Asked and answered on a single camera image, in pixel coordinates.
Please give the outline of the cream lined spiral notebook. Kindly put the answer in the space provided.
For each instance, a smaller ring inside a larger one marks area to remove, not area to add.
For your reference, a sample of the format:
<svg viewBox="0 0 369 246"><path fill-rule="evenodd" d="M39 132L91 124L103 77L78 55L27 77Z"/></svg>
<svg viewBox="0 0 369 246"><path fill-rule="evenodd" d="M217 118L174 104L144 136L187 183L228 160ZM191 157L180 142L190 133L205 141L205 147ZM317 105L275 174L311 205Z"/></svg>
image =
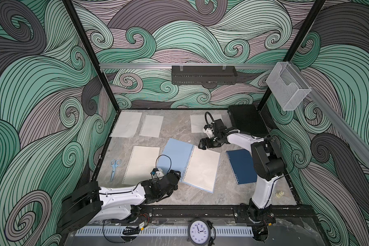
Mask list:
<svg viewBox="0 0 369 246"><path fill-rule="evenodd" d="M159 153L159 147L134 146L122 184L136 185L149 179Z"/></svg>

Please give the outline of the dark blue spiral notebook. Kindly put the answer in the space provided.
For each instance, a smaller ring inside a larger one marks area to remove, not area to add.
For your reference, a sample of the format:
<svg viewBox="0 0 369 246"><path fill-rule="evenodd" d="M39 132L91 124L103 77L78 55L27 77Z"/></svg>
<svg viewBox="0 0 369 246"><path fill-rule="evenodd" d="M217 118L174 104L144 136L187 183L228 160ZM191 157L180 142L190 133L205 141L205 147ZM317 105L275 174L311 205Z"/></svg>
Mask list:
<svg viewBox="0 0 369 246"><path fill-rule="evenodd" d="M253 159L248 150L232 150L227 151L226 154L238 185L257 181Z"/></svg>

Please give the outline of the light blue spiral notebook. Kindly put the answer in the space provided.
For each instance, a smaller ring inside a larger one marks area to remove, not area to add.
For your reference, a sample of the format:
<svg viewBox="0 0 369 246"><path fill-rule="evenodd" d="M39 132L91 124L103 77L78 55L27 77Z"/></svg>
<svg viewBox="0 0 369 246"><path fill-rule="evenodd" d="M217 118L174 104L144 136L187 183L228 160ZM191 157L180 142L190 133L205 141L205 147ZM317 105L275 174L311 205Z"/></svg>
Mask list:
<svg viewBox="0 0 369 246"><path fill-rule="evenodd" d="M181 182L213 193L219 159L218 152L170 138L157 167L165 174L169 170L179 171Z"/></svg>

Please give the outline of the torn lined paper page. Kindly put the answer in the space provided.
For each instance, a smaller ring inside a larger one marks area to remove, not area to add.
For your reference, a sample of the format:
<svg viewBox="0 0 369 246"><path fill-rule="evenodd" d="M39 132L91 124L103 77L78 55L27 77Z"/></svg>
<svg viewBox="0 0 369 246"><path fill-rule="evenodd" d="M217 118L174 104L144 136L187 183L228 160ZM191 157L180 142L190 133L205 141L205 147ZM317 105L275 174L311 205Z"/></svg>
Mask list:
<svg viewBox="0 0 369 246"><path fill-rule="evenodd" d="M110 137L131 138L135 135L142 113L122 111Z"/></svg>

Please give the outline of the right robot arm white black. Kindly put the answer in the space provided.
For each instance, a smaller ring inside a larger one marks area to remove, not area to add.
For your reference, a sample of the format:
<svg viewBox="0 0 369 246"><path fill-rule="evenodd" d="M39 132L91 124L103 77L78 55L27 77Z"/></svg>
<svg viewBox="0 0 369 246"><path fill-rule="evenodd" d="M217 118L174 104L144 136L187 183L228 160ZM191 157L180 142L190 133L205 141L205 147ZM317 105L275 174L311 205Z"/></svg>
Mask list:
<svg viewBox="0 0 369 246"><path fill-rule="evenodd" d="M198 147L207 150L234 144L247 150L257 174L255 192L249 201L247 213L255 223L275 223L276 219L270 209L271 196L275 183L284 177L287 166L276 141L271 137L254 137L251 133L227 128L221 119L215 120L210 112L206 112L204 117L206 125L203 132L207 137L200 140Z"/></svg>

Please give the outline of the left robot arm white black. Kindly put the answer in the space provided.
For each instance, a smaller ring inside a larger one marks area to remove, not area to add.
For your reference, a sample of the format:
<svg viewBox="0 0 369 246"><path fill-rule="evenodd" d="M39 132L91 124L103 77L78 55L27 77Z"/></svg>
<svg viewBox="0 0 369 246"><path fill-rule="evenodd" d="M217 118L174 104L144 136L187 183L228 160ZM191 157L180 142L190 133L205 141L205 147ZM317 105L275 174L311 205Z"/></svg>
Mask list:
<svg viewBox="0 0 369 246"><path fill-rule="evenodd" d="M140 215L141 205L169 197L178 189L180 179L179 171L170 170L130 187L106 188L97 181L90 182L62 199L56 232L67 234L99 220L134 221Z"/></svg>

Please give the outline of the black hard case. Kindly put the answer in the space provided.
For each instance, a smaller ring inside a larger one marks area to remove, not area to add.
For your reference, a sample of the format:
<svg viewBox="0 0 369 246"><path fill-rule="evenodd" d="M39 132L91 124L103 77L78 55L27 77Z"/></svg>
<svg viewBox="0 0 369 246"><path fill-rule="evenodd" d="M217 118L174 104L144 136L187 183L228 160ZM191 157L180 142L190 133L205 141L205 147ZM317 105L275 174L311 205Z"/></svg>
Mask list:
<svg viewBox="0 0 369 246"><path fill-rule="evenodd" d="M232 127L250 133L253 137L266 137L269 132L254 105L231 105L228 114Z"/></svg>

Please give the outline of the light blue scissors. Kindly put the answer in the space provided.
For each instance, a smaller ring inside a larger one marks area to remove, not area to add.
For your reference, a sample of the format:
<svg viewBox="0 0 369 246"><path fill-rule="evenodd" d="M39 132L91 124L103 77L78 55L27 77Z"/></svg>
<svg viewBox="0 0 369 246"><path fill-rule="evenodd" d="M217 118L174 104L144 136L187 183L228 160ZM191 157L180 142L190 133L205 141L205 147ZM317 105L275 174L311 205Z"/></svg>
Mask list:
<svg viewBox="0 0 369 246"><path fill-rule="evenodd" d="M117 167L119 167L122 164L122 160L120 160L120 159L113 159L110 162L110 164L112 166L112 172L111 172L111 176L110 176L110 181L113 181L114 180L114 177L115 177L116 169L117 169Z"/></svg>

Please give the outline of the round white clock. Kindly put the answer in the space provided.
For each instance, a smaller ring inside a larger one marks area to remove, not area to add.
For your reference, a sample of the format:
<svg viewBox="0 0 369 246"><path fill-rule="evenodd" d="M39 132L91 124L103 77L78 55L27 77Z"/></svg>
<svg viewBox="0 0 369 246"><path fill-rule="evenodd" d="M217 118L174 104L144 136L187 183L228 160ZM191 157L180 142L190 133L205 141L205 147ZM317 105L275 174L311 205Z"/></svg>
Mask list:
<svg viewBox="0 0 369 246"><path fill-rule="evenodd" d="M206 246L211 239L211 227L206 220L196 218L188 226L188 242L194 246Z"/></svg>

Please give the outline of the small yellowish object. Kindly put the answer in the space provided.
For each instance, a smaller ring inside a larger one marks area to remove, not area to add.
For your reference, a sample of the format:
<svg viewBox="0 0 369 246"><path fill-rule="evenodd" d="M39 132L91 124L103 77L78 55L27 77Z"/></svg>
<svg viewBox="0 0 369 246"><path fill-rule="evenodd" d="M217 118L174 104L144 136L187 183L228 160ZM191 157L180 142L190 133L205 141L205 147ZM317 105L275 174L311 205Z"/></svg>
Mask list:
<svg viewBox="0 0 369 246"><path fill-rule="evenodd" d="M277 198L282 198L282 197L284 197L285 193L284 193L284 191L279 191L275 195L276 195Z"/></svg>

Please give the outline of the black wall tray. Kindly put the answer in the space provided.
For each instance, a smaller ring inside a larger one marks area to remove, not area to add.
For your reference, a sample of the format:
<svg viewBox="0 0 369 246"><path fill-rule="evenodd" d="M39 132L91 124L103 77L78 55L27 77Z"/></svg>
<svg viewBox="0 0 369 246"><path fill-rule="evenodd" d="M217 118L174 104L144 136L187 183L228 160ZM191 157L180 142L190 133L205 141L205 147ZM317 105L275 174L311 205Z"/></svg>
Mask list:
<svg viewBox="0 0 369 246"><path fill-rule="evenodd" d="M171 82L174 85L233 85L238 73L234 66L172 66Z"/></svg>

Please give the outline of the clear acrylic wall holder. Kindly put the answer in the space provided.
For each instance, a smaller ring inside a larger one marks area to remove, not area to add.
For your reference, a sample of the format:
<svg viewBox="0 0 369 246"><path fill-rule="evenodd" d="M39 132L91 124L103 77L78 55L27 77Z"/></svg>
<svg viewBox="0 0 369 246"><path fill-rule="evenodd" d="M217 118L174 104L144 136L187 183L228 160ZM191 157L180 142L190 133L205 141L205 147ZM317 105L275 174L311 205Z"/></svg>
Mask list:
<svg viewBox="0 0 369 246"><path fill-rule="evenodd" d="M276 63L266 84L284 111L294 111L312 91L299 68L288 61Z"/></svg>

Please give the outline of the aluminium rail right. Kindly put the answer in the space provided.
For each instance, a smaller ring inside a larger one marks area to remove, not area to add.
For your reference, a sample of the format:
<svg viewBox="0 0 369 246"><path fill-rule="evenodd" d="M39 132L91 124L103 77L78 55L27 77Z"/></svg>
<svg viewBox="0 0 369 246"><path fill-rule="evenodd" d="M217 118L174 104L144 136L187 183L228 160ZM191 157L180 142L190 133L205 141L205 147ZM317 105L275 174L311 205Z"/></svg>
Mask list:
<svg viewBox="0 0 369 246"><path fill-rule="evenodd" d="M345 139L356 156L369 169L369 145L354 131L354 129L345 121L345 111L343 103L348 100L342 100L339 95L340 90L335 89L332 82L322 73L311 70L310 73L302 73L297 66L289 63L289 69L296 83L302 87L308 87L310 92L308 96L321 109L324 116L335 127L340 136Z"/></svg>

